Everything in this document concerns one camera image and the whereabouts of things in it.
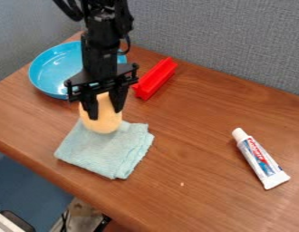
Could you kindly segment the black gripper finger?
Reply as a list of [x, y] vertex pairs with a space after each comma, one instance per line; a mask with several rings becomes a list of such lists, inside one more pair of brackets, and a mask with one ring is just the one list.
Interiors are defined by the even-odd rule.
[[98, 96], [94, 93], [87, 93], [82, 99], [84, 110], [88, 113], [91, 120], [98, 120]]
[[116, 113], [124, 109], [127, 94], [128, 86], [118, 86], [110, 91], [111, 103]]

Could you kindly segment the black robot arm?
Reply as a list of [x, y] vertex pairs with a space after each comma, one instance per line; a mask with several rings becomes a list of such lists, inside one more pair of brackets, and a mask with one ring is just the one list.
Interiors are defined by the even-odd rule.
[[138, 83], [138, 63], [118, 64], [130, 52], [130, 32], [135, 18], [127, 0], [54, 0], [64, 14], [76, 22], [84, 20], [82, 34], [83, 70], [66, 82], [68, 100], [80, 101], [88, 118], [99, 119], [98, 96], [107, 92], [116, 113], [124, 109], [130, 86]]

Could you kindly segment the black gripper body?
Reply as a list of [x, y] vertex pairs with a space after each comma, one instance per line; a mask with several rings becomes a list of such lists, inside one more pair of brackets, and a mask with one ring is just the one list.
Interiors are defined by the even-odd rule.
[[87, 93], [110, 93], [118, 86], [138, 83], [138, 63], [119, 63], [120, 39], [99, 40], [88, 32], [82, 34], [83, 70], [66, 82], [68, 100], [82, 101]]

